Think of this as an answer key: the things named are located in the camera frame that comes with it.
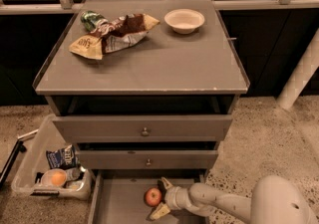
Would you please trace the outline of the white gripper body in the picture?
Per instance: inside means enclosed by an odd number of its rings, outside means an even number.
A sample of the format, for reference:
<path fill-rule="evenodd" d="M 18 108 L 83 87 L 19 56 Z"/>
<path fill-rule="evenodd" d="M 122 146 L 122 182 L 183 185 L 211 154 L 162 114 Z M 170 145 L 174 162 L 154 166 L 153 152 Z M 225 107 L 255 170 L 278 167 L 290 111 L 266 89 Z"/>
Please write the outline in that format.
<path fill-rule="evenodd" d="M 173 186 L 166 191 L 164 201 L 169 209 L 171 210 L 181 210 L 184 208 L 186 197 L 186 189 Z"/>

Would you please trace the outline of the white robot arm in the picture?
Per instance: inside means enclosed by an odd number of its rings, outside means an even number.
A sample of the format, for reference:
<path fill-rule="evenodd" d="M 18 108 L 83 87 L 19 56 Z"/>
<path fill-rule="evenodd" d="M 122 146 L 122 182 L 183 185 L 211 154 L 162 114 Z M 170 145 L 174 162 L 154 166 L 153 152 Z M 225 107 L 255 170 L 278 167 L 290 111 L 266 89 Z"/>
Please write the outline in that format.
<path fill-rule="evenodd" d="M 163 220 L 183 210 L 207 217 L 225 213 L 243 224 L 318 224 L 318 157 L 289 115 L 297 100 L 282 92 L 274 101 L 241 99 L 219 145 L 219 157 L 202 182 L 186 188 L 163 178 Z"/>

